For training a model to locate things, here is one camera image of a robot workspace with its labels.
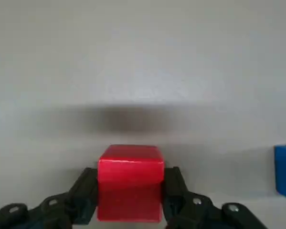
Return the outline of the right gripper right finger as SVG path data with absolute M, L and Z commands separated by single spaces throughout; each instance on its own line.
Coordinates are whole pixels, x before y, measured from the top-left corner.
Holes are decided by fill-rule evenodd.
M 161 190 L 167 229 L 267 229 L 240 203 L 217 208 L 209 197 L 190 192 L 178 167 L 164 169 Z

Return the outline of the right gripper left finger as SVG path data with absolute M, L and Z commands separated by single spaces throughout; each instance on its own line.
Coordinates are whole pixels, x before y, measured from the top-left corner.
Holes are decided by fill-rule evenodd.
M 71 229 L 88 225 L 98 199 L 97 169 L 85 168 L 69 191 L 49 196 L 29 209 L 11 203 L 0 209 L 0 229 Z

